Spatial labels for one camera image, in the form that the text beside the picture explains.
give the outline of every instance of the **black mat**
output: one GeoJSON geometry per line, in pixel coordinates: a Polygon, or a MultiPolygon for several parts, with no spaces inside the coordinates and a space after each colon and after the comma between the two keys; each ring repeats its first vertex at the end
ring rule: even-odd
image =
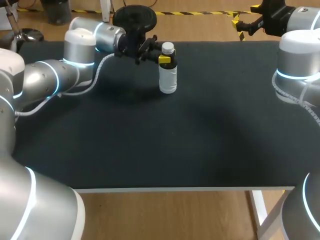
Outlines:
{"type": "MultiPolygon", "coordinates": [[[[295,186],[320,167],[320,128],[272,88],[277,42],[175,46],[174,94],[156,64],[111,59],[91,93],[19,119],[16,160],[76,189],[295,186]]],[[[21,55],[60,59],[63,44],[21,55]]]]}

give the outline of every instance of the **white cap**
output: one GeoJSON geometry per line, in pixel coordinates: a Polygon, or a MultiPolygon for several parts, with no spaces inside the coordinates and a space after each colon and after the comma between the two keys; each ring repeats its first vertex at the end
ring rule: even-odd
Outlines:
{"type": "Polygon", "coordinates": [[[166,55],[173,54],[175,51],[175,46],[172,42],[166,41],[162,44],[162,53],[166,55]]]}
{"type": "Polygon", "coordinates": [[[65,33],[64,40],[79,45],[95,46],[96,38],[93,33],[84,28],[77,28],[75,30],[68,30],[65,33]]]}

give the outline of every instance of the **robotic arm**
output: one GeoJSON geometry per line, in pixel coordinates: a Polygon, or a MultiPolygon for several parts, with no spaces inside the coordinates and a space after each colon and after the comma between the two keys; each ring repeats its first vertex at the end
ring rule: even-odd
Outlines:
{"type": "Polygon", "coordinates": [[[314,30],[320,28],[320,8],[287,6],[285,0],[263,0],[261,5],[250,8],[252,13],[262,15],[255,22],[235,24],[238,32],[248,32],[250,36],[263,28],[267,35],[281,37],[294,30],[314,30]]]}
{"type": "Polygon", "coordinates": [[[0,48],[0,239],[79,240],[85,224],[85,207],[77,192],[11,157],[16,117],[35,112],[21,112],[23,108],[42,100],[40,108],[56,95],[88,92],[104,60],[113,55],[133,58],[137,64],[155,62],[159,90],[165,94],[176,90],[174,45],[156,42],[155,35],[146,39],[146,32],[157,23],[156,14],[143,6],[127,6],[116,12],[113,22],[118,26],[75,18],[65,34],[61,60],[25,65],[20,55],[0,48]],[[96,51],[112,55],[101,61],[92,80],[96,51]],[[89,84],[85,91],[74,92],[89,84]]]}

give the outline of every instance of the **white table leg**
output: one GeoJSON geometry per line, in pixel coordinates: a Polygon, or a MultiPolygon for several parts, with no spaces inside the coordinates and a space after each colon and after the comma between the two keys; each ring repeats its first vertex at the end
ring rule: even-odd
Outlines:
{"type": "Polygon", "coordinates": [[[101,11],[102,11],[102,21],[105,23],[109,22],[111,1],[112,0],[100,0],[101,11]]]}
{"type": "Polygon", "coordinates": [[[251,202],[257,225],[258,240],[269,240],[281,226],[281,207],[290,191],[285,191],[275,204],[270,214],[267,210],[261,191],[250,191],[251,202]]]}

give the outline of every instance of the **white bottle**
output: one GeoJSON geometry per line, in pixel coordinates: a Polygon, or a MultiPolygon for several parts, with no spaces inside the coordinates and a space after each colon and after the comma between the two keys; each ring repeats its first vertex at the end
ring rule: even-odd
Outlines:
{"type": "Polygon", "coordinates": [[[175,59],[175,46],[172,42],[162,44],[162,56],[169,62],[159,63],[159,88],[164,94],[172,94],[177,89],[178,64],[175,59]]]}

